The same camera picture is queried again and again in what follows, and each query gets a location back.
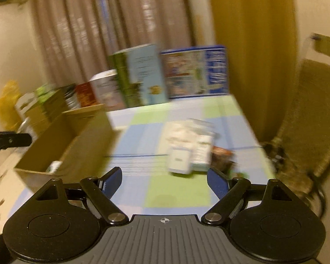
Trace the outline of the small white medicine box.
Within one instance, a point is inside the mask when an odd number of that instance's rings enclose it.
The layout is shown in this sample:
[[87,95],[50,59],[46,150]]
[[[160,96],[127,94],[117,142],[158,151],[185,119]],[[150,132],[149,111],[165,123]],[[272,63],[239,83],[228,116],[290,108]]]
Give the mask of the small white medicine box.
[[200,135],[193,147],[191,169],[196,172],[206,172],[211,165],[213,137]]

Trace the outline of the white cloth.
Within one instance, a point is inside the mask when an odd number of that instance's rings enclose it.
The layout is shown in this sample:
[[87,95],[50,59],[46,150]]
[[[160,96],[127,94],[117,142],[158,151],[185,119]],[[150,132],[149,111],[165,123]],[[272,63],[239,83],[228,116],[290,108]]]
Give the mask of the white cloth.
[[167,125],[166,141],[171,147],[194,149],[198,134],[193,128],[192,120],[173,121]]

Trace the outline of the clear plastic case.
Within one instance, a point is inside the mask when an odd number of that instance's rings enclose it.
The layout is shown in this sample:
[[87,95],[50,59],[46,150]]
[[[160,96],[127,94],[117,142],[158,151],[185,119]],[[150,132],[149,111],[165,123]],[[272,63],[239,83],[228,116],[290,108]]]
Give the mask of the clear plastic case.
[[212,138],[216,135],[214,124],[204,120],[189,118],[187,119],[187,127],[197,135],[211,136]]

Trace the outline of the white square plug adapter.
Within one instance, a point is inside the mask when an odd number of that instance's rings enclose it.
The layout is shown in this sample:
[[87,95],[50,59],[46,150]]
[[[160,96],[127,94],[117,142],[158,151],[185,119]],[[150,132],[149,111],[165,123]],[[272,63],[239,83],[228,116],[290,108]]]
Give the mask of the white square plug adapter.
[[171,173],[189,175],[191,173],[192,151],[185,147],[171,147],[167,158],[167,168]]

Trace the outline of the yellow plastic bag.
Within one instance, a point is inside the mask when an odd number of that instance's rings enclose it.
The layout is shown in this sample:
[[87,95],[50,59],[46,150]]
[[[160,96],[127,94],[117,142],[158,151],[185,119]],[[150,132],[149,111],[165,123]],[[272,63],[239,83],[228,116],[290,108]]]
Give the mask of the yellow plastic bag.
[[5,130],[17,131],[22,123],[15,107],[20,97],[17,81],[9,80],[0,94],[0,124]]

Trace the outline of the stacked cardboard boxes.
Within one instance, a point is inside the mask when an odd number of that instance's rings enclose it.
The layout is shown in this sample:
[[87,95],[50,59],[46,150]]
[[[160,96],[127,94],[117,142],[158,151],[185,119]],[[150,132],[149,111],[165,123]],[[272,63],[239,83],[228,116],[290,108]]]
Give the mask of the stacked cardboard boxes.
[[29,118],[29,126],[37,136],[41,136],[68,109],[62,91],[56,91],[43,103],[34,93],[26,93],[17,100],[15,108],[22,120]]

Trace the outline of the open cardboard box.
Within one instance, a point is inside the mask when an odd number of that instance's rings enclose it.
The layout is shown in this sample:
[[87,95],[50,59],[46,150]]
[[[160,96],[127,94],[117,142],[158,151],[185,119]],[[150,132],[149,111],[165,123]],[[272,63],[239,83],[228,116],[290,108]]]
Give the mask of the open cardboard box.
[[33,192],[52,178],[76,183],[100,176],[120,134],[102,104],[63,112],[29,147],[15,172]]

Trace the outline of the checked tablecloth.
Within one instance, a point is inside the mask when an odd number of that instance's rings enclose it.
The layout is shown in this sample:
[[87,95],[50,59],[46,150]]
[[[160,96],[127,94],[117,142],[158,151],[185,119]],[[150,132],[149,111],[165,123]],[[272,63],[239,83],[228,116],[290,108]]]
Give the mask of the checked tablecloth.
[[123,183],[113,202],[128,215],[202,214],[217,200],[206,175],[175,175],[168,171],[171,148],[168,122],[189,118],[214,124],[214,145],[234,152],[234,170],[252,183],[266,183],[274,175],[236,99],[231,95],[173,100],[169,103],[107,112],[121,134],[102,165],[101,175],[113,167],[123,171]]

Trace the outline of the green tissue packs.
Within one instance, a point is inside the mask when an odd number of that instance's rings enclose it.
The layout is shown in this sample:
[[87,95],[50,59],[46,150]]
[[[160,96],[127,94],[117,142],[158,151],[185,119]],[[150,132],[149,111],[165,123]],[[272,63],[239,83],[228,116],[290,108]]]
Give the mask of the green tissue packs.
[[52,85],[50,83],[46,83],[46,84],[38,87],[35,90],[35,94],[36,94],[36,97],[43,97],[43,96],[46,96],[46,95],[52,95],[57,90],[58,90],[58,88],[54,87],[54,85]]

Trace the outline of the red gift box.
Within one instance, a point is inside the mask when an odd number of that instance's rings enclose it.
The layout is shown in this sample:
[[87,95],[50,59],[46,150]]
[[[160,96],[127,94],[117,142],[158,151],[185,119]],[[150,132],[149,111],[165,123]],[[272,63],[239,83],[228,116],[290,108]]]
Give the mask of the red gift box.
[[98,101],[89,82],[79,84],[75,87],[77,99],[81,107],[94,106]]

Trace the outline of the quilted brown chair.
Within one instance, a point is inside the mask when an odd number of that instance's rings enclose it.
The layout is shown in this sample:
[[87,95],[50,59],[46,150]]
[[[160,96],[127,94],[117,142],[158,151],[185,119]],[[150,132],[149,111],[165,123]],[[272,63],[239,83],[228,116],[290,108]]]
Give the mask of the quilted brown chair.
[[330,175],[330,65],[303,61],[281,127],[262,147],[275,177],[323,218],[327,211],[323,184]]

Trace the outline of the white appliance box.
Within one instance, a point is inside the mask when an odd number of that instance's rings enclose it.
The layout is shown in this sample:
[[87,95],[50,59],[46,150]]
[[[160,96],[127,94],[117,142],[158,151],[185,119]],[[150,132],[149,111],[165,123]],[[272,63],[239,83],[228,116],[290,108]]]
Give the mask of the white appliance box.
[[123,96],[118,87],[117,72],[115,69],[94,75],[89,83],[92,86],[97,101],[104,104],[109,112],[126,108]]

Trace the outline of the green blue milk carton box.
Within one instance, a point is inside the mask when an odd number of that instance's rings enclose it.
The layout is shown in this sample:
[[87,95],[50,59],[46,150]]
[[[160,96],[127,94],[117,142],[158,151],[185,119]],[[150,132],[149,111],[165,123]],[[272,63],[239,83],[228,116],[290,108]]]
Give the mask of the green blue milk carton box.
[[127,107],[168,102],[161,60],[154,44],[119,50],[111,56],[111,60]]

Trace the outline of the brown curtain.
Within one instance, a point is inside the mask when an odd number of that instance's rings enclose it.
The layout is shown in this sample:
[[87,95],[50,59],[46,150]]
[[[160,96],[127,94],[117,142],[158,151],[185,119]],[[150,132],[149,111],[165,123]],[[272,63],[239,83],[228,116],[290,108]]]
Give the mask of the brown curtain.
[[87,82],[122,49],[160,50],[208,43],[208,0],[31,0],[48,81]]

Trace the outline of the wall socket with plug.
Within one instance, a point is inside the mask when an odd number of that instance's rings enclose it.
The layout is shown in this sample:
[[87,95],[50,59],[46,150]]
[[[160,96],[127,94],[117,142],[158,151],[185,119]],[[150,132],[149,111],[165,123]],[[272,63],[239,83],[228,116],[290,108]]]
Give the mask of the wall socket with plug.
[[312,40],[316,52],[330,57],[330,36],[314,33]]

